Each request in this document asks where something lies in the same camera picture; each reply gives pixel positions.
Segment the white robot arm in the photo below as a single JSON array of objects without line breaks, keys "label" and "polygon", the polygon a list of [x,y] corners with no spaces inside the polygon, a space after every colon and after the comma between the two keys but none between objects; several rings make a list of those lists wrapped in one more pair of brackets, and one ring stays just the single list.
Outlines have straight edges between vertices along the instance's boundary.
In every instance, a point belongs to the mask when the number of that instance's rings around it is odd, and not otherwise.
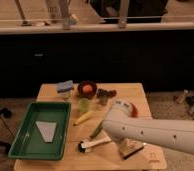
[{"label": "white robot arm", "polygon": [[134,109],[115,100],[105,114],[102,128],[114,142],[128,138],[194,155],[194,121],[136,118]]}]

